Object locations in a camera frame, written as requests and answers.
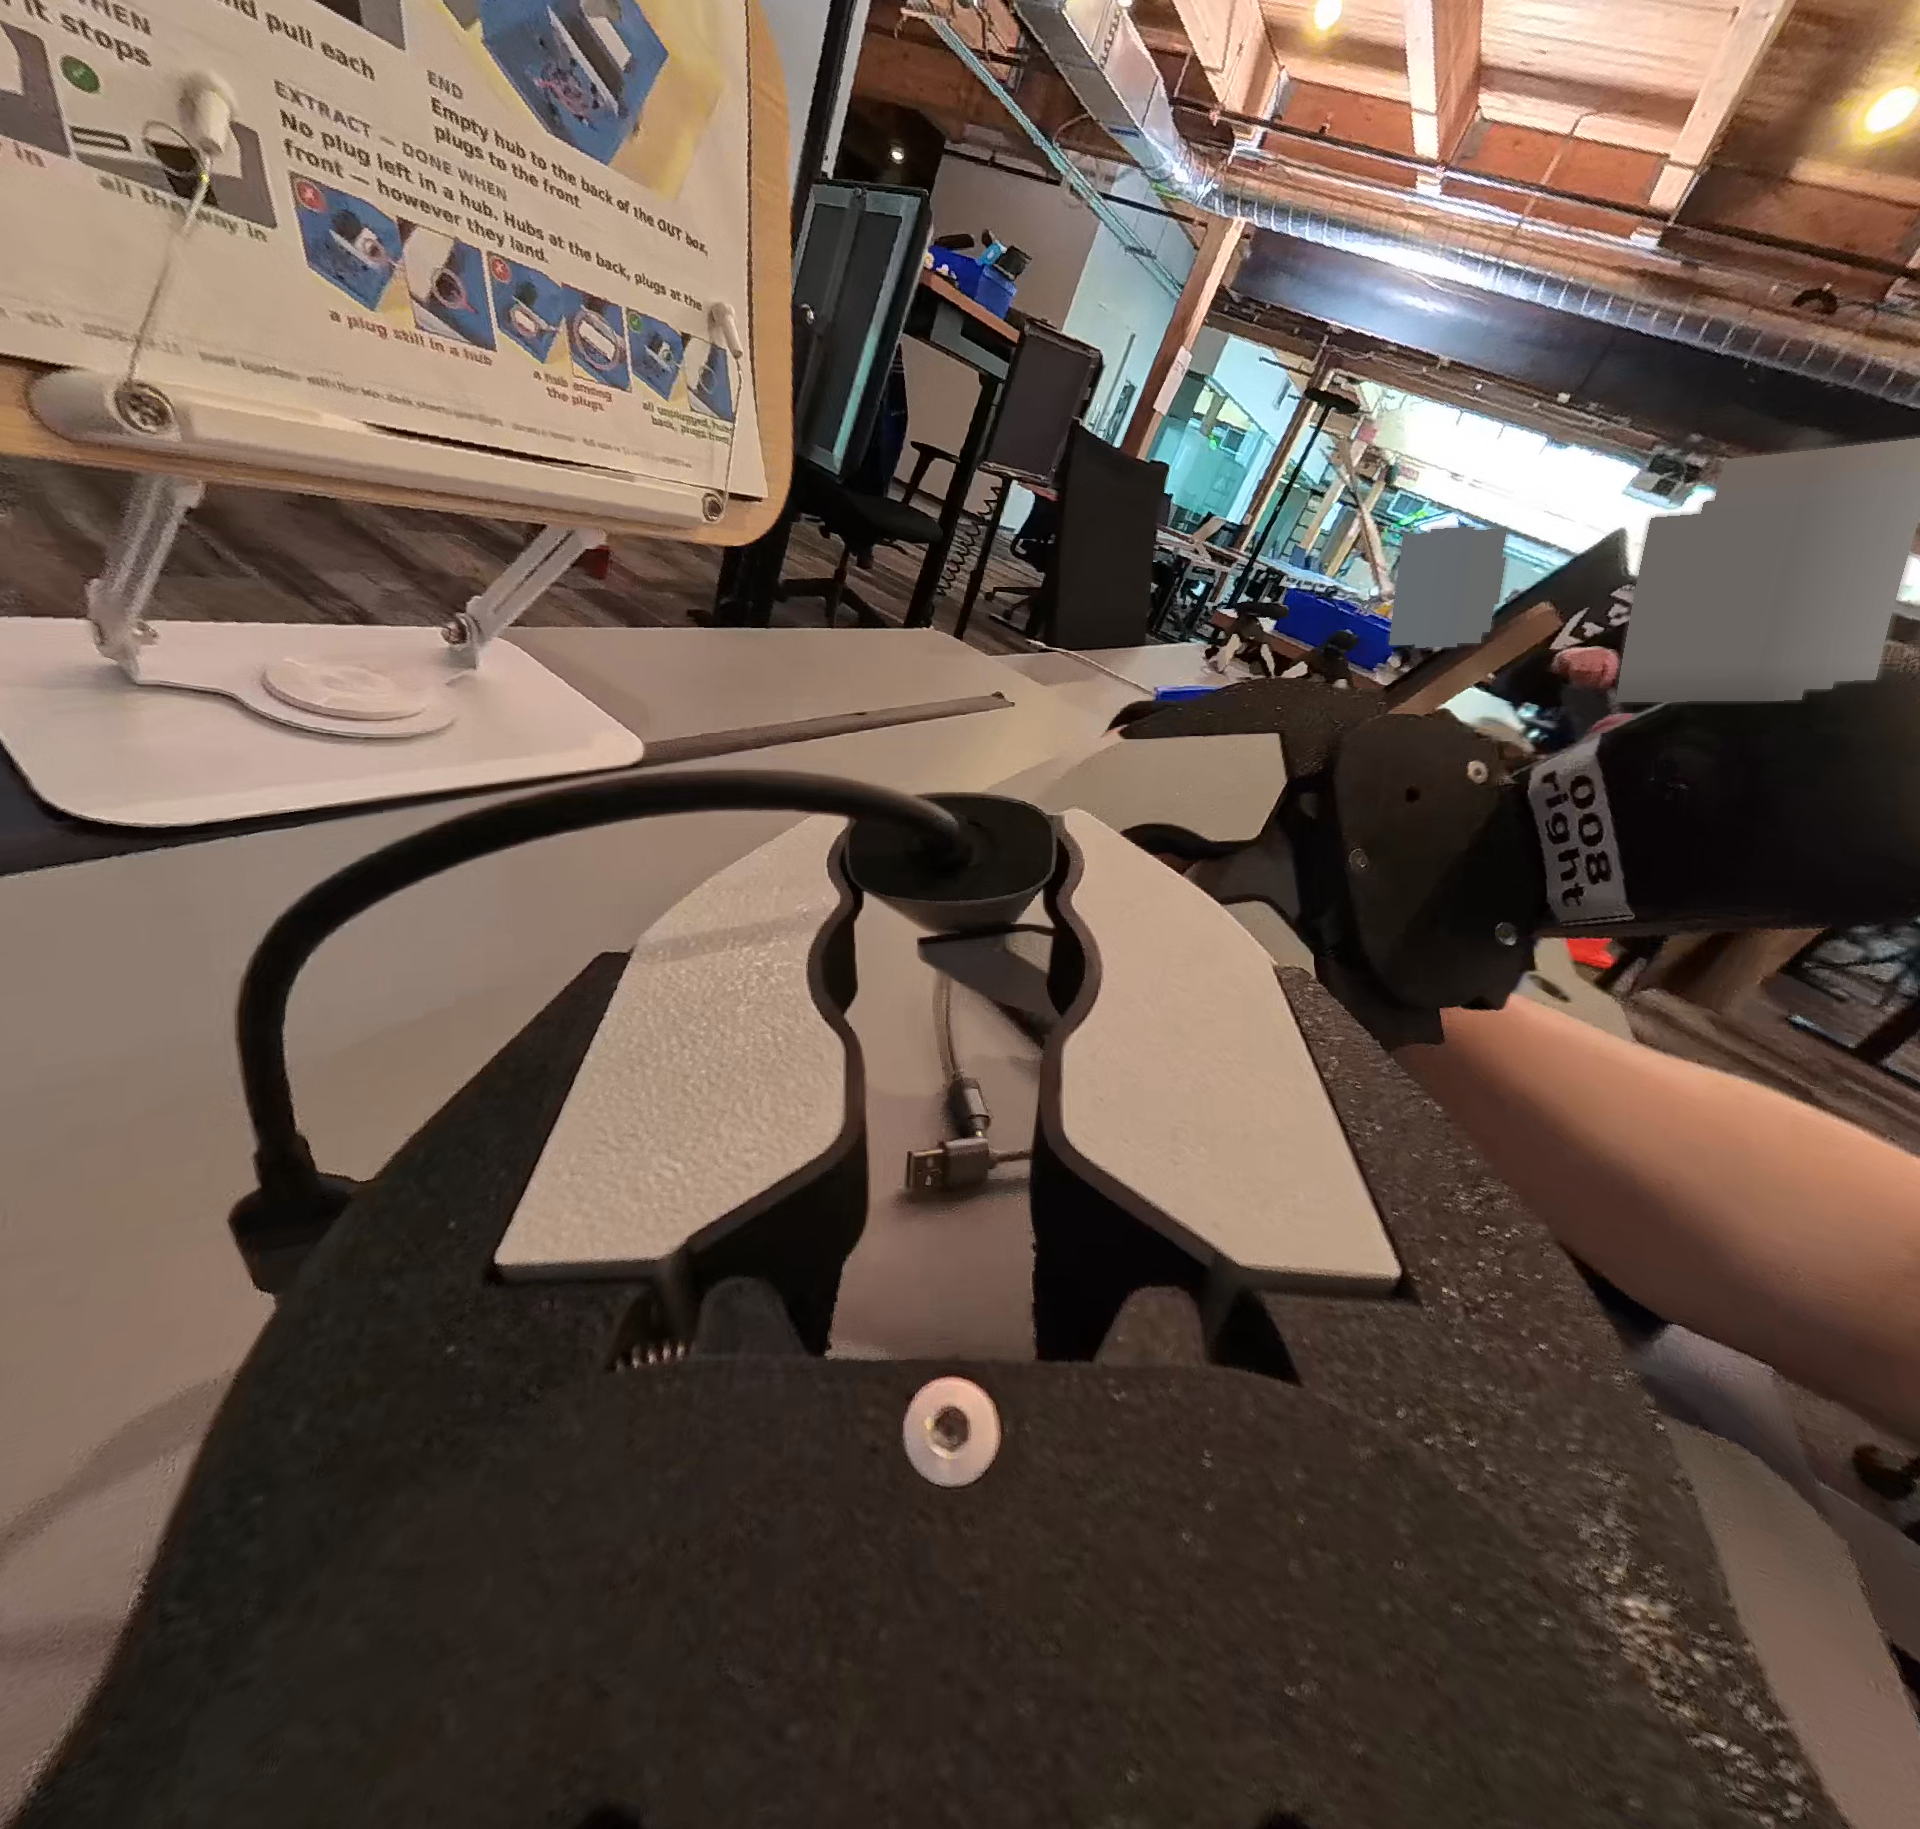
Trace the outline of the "black computer monitor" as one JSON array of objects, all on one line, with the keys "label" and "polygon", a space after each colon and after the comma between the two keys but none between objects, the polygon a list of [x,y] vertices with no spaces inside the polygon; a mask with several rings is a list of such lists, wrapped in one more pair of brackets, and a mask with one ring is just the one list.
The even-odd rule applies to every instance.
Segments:
[{"label": "black computer monitor", "polygon": [[1051,491],[1104,365],[1099,347],[1028,319],[994,405],[979,470],[1033,491]]}]

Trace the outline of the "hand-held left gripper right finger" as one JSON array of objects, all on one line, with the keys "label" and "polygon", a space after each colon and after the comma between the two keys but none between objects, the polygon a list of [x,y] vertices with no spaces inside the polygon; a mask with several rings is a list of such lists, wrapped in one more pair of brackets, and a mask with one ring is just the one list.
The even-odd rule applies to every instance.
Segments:
[{"label": "hand-held left gripper right finger", "polygon": [[1090,812],[1059,831],[1039,1327],[1105,1329],[1162,1285],[1208,1329],[1251,1296],[1396,1293],[1394,1243],[1270,955]]}]

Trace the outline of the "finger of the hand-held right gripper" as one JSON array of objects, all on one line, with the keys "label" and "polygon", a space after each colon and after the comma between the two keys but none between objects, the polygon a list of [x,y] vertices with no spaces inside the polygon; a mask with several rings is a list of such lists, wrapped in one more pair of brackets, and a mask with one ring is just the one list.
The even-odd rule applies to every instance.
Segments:
[{"label": "finger of the hand-held right gripper", "polygon": [[1270,959],[1315,959],[1300,930],[1297,864],[1284,831],[1231,845],[1186,831],[1149,831],[1146,852],[1206,894]]},{"label": "finger of the hand-held right gripper", "polygon": [[1238,848],[1270,821],[1287,768],[1281,741],[1122,741],[1116,783],[1120,833]]}]

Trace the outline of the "black framed cabinet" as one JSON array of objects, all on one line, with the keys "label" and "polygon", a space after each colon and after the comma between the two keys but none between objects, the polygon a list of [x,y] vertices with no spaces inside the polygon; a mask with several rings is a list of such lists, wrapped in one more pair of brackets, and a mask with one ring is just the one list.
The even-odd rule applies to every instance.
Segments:
[{"label": "black framed cabinet", "polygon": [[926,188],[810,187],[791,303],[797,470],[844,483],[861,464],[928,246]]}]

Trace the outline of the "person's right forearm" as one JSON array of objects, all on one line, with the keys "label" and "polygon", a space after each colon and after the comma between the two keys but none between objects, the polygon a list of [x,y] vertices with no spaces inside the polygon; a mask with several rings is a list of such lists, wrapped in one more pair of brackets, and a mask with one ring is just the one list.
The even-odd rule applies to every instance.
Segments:
[{"label": "person's right forearm", "polygon": [[1399,1065],[1553,1239],[1645,1311],[1918,1434],[1918,1161],[1533,1000]]}]

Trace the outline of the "printed instruction sheet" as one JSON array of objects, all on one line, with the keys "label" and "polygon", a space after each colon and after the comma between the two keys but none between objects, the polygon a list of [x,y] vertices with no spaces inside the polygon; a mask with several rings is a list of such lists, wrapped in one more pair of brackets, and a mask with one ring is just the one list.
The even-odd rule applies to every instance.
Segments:
[{"label": "printed instruction sheet", "polygon": [[764,494],[750,0],[2,0],[4,359]]}]

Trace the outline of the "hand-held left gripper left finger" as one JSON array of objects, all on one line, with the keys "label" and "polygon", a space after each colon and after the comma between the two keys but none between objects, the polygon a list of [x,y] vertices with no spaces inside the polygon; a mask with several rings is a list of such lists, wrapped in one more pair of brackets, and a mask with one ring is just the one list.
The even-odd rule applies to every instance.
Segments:
[{"label": "hand-held left gripper left finger", "polygon": [[826,1336],[868,1212],[839,818],[738,857],[637,940],[497,1245],[505,1283],[645,1283],[685,1336],[757,1280]]}]

